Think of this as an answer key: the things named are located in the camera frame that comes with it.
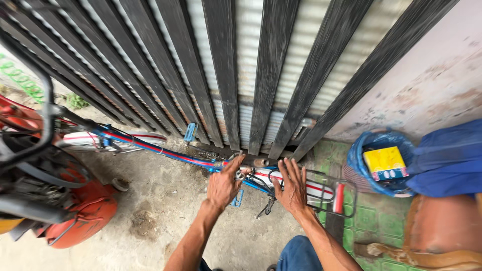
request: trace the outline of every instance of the jeans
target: jeans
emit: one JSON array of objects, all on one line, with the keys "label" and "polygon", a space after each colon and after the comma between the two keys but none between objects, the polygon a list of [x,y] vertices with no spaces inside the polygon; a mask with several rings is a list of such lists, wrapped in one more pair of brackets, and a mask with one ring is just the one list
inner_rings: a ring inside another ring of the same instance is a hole
[{"label": "jeans", "polygon": [[[322,271],[315,249],[306,236],[298,235],[281,251],[276,271]],[[211,271],[204,259],[201,259],[199,271]]]}]

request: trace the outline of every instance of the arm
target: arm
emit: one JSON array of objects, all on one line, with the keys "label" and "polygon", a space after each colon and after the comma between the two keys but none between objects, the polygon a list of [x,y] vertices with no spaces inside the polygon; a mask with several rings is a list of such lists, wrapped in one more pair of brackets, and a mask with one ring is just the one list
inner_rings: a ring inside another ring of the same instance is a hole
[{"label": "arm", "polygon": [[321,225],[315,212],[307,205],[306,168],[299,170],[296,161],[280,160],[278,167],[284,180],[284,191],[277,179],[272,178],[276,199],[288,210],[303,227],[315,248],[323,269],[326,271],[362,271],[358,263]]},{"label": "arm", "polygon": [[242,180],[234,180],[244,154],[234,158],[221,172],[209,178],[207,199],[202,202],[198,215],[189,230],[181,239],[164,271],[196,271],[201,263],[201,256],[208,242],[211,230],[226,206],[238,194]]}]

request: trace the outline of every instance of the knee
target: knee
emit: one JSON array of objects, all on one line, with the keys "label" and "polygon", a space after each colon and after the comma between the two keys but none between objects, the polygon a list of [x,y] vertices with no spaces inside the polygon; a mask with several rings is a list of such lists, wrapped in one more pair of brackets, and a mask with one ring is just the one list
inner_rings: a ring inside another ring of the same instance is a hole
[{"label": "knee", "polygon": [[294,245],[294,246],[303,246],[305,244],[311,244],[309,241],[308,237],[304,235],[297,235],[291,239],[291,241],[288,243],[288,245]]}]

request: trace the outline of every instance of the bicycle chainring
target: bicycle chainring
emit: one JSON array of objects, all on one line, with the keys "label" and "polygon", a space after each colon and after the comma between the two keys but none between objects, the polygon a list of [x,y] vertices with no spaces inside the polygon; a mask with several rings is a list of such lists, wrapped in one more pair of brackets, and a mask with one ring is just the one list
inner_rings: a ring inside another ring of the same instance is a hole
[{"label": "bicycle chainring", "polygon": [[216,160],[216,161],[226,160],[226,158],[220,156],[219,153],[217,152],[199,151],[198,155],[209,160]]}]

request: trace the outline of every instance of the wall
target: wall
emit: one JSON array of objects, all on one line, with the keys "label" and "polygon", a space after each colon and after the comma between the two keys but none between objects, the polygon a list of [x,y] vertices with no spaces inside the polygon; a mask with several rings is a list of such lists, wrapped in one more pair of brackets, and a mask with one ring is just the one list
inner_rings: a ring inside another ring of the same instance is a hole
[{"label": "wall", "polygon": [[326,138],[391,127],[420,138],[482,117],[482,1],[461,0]]}]

